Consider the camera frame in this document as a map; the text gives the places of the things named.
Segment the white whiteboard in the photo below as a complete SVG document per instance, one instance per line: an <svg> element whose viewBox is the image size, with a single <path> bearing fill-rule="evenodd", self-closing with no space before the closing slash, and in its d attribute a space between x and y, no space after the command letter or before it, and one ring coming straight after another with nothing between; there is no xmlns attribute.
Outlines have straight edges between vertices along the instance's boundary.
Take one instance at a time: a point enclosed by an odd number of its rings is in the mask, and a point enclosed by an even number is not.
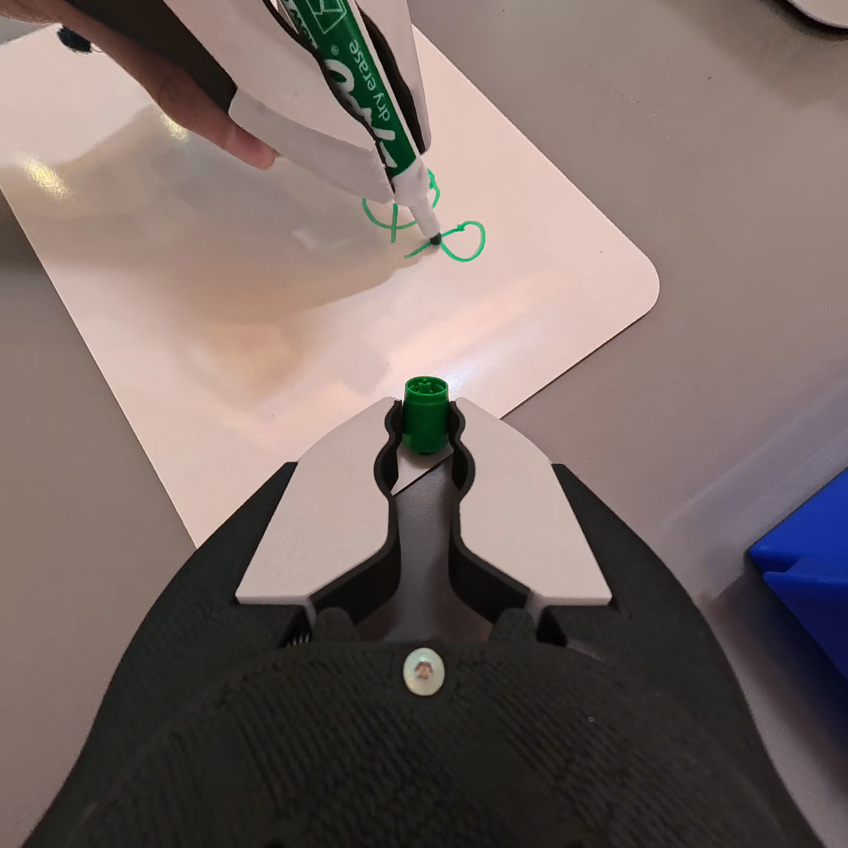
<svg viewBox="0 0 848 848"><path fill-rule="evenodd" d="M2 191L197 544L286 461L405 381L503 416L655 305L652 262L415 30L446 230L178 129L52 29L2 47Z"/></svg>

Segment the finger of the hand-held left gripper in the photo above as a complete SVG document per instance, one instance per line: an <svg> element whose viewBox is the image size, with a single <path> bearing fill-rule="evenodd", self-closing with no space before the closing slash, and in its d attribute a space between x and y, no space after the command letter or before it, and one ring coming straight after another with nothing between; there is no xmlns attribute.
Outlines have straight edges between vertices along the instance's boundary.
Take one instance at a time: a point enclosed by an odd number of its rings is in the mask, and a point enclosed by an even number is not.
<svg viewBox="0 0 848 848"><path fill-rule="evenodd" d="M389 86L421 155L432 143L416 40L406 1L357 1Z"/></svg>
<svg viewBox="0 0 848 848"><path fill-rule="evenodd" d="M358 197L393 189L366 127L335 98L314 57L260 1L168 1L237 90L228 115L283 158Z"/></svg>

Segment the wooden sign stand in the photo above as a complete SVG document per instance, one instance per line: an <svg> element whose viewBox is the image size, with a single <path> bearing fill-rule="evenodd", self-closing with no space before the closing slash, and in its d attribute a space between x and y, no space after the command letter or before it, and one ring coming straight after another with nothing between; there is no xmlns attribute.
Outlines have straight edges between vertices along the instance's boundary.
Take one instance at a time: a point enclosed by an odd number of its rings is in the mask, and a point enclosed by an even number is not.
<svg viewBox="0 0 848 848"><path fill-rule="evenodd" d="M784 1L817 25L847 31L847 1Z"/></svg>

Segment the green marker cap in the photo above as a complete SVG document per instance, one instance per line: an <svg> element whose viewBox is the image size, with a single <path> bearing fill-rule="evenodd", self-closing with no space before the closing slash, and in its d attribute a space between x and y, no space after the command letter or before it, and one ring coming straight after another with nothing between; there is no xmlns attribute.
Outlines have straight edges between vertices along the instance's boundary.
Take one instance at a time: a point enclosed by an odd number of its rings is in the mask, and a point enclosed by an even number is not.
<svg viewBox="0 0 848 848"><path fill-rule="evenodd" d="M429 455L447 445L449 405L449 386L443 379L408 379L402 407L402 440L409 451Z"/></svg>

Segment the green dry-erase marker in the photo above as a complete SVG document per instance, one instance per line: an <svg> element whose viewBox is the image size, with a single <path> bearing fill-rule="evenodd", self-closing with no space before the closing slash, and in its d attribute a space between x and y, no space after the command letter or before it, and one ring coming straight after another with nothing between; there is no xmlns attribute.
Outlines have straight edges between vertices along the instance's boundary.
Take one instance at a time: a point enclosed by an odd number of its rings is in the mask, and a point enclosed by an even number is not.
<svg viewBox="0 0 848 848"><path fill-rule="evenodd" d="M369 134L392 193L408 208L427 242L442 228L435 189L423 161L428 142L394 53L356 2L277 2L303 46L321 67L334 97Z"/></svg>

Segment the person's left hand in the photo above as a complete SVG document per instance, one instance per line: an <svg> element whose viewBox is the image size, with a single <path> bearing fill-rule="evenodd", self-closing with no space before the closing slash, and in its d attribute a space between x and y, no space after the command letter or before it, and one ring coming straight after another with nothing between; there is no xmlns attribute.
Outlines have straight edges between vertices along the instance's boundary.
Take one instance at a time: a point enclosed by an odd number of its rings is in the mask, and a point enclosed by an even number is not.
<svg viewBox="0 0 848 848"><path fill-rule="evenodd" d="M259 170L276 151L242 129L184 69L143 48L64 1L2 1L3 17L32 25L61 24L93 42L134 78L172 120Z"/></svg>

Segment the blue plastic bin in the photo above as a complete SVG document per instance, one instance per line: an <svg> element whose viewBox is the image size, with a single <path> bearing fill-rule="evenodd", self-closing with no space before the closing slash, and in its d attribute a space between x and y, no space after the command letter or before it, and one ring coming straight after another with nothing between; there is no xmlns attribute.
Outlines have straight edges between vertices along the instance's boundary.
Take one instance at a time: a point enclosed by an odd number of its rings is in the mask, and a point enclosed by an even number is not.
<svg viewBox="0 0 848 848"><path fill-rule="evenodd" d="M750 546L763 580L847 677L847 471Z"/></svg>

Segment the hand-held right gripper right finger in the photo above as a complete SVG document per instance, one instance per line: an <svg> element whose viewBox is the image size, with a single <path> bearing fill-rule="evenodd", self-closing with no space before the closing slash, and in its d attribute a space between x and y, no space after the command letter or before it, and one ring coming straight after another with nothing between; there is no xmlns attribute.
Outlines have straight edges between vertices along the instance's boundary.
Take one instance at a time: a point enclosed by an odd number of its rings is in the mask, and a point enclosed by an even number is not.
<svg viewBox="0 0 848 848"><path fill-rule="evenodd" d="M524 610L603 607L612 592L554 464L505 421L461 397L449 409L452 479L449 578L494 624Z"/></svg>

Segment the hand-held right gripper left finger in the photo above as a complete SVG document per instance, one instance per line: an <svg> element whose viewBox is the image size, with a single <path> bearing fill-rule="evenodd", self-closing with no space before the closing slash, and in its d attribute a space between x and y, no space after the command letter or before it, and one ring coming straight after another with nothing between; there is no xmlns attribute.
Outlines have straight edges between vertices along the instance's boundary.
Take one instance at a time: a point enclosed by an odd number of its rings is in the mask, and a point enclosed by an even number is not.
<svg viewBox="0 0 848 848"><path fill-rule="evenodd" d="M401 548L393 488L402 404L384 397L303 454L291 474L236 599L298 606L310 622L343 610L360 623L396 593Z"/></svg>

